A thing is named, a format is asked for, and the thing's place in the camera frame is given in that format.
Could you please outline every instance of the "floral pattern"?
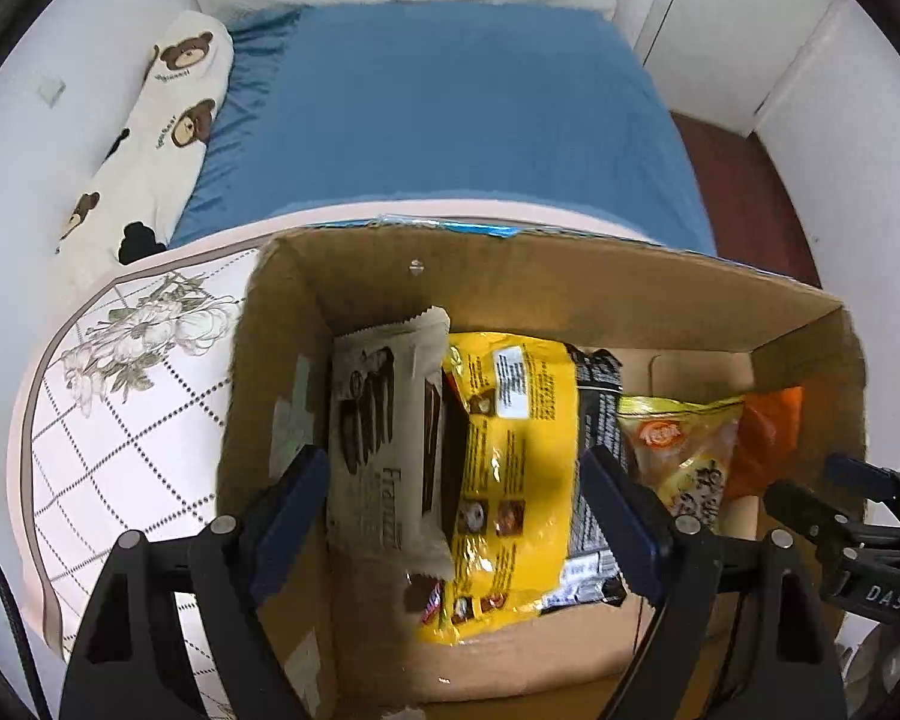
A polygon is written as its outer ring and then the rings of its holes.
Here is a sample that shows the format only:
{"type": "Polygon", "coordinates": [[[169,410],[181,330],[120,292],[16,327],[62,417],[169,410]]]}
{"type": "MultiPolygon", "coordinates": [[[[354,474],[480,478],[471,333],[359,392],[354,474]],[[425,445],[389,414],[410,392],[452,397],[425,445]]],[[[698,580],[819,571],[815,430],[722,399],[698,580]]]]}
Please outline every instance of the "floral pattern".
{"type": "Polygon", "coordinates": [[[135,308],[111,309],[105,322],[85,333],[83,343],[64,351],[67,389],[84,416],[93,397],[122,393],[154,385],[148,368],[165,362],[173,348],[199,356],[225,338],[240,316],[235,298],[214,298],[203,288],[204,276],[186,278],[173,272],[152,293],[137,300],[135,308]]]}

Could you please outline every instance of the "bear print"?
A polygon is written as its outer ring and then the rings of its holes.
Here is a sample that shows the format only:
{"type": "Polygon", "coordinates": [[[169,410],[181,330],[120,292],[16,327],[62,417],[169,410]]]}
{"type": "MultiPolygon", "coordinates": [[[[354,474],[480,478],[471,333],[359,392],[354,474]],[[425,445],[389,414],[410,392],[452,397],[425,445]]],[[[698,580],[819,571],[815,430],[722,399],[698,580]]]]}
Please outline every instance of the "bear print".
{"type": "Polygon", "coordinates": [[[113,146],[110,147],[110,151],[106,153],[106,157],[103,157],[103,162],[106,162],[110,157],[116,154],[117,149],[120,148],[120,144],[127,138],[130,138],[130,129],[128,127],[124,127],[120,131],[120,134],[117,136],[117,140],[113,142],[113,146]]]}
{"type": "Polygon", "coordinates": [[[164,49],[160,60],[167,65],[167,70],[184,70],[206,58],[210,53],[213,32],[202,32],[194,38],[181,40],[175,46],[164,49]]]}
{"type": "Polygon", "coordinates": [[[83,194],[77,201],[77,207],[74,208],[74,213],[70,215],[70,218],[68,218],[67,223],[64,225],[63,235],[60,236],[60,240],[63,240],[76,230],[83,223],[83,220],[87,218],[87,214],[96,208],[97,203],[99,202],[100,193],[98,191],[93,191],[91,194],[83,194]]]}
{"type": "Polygon", "coordinates": [[[215,105],[213,100],[201,100],[180,114],[173,126],[173,134],[170,135],[175,146],[183,148],[196,141],[206,143],[210,140],[210,124],[213,124],[211,111],[215,105]]]}
{"type": "Polygon", "coordinates": [[[166,250],[166,244],[156,242],[154,230],[141,221],[132,221],[124,227],[124,240],[120,241],[117,259],[120,260],[121,265],[129,265],[144,257],[166,250]]]}

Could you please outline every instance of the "nutrition label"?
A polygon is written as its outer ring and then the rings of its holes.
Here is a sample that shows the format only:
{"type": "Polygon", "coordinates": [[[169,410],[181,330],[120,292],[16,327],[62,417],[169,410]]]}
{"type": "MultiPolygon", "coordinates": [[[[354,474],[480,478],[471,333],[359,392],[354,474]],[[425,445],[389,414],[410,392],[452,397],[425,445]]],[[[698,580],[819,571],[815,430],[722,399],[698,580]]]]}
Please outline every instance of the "nutrition label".
{"type": "Polygon", "coordinates": [[[504,419],[530,418],[527,366],[523,349],[519,346],[495,349],[493,366],[497,374],[497,416],[504,419]]]}

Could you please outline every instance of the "chocolate wafer package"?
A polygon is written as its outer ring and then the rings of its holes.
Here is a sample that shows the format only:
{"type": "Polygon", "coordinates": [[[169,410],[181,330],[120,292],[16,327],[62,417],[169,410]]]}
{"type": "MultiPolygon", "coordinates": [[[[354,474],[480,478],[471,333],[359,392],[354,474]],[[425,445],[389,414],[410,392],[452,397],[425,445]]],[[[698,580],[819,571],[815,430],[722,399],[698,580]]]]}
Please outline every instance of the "chocolate wafer package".
{"type": "Polygon", "coordinates": [[[439,512],[449,330],[433,307],[336,338],[331,370],[330,543],[434,577],[453,575],[439,512]]]}

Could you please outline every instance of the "black cable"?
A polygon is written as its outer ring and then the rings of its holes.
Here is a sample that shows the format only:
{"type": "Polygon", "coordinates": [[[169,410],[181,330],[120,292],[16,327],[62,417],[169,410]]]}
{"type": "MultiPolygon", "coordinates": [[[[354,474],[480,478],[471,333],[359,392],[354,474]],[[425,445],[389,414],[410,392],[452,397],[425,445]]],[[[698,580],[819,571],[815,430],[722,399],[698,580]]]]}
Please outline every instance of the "black cable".
{"type": "Polygon", "coordinates": [[[43,685],[40,683],[40,675],[36,670],[34,653],[29,648],[29,641],[26,639],[23,618],[20,616],[17,602],[13,600],[13,592],[10,590],[10,584],[7,582],[7,577],[4,575],[4,570],[1,567],[0,600],[4,603],[7,622],[10,623],[10,632],[12,632],[13,641],[17,645],[17,655],[20,656],[20,665],[24,670],[26,686],[29,688],[31,698],[34,699],[37,717],[40,720],[53,720],[53,715],[50,715],[50,708],[47,706],[47,697],[43,693],[43,685]]]}
{"type": "Polygon", "coordinates": [[[640,645],[640,626],[643,623],[643,602],[644,599],[640,599],[640,611],[637,613],[636,617],[636,631],[634,631],[634,655],[636,655],[636,648],[640,645]]]}

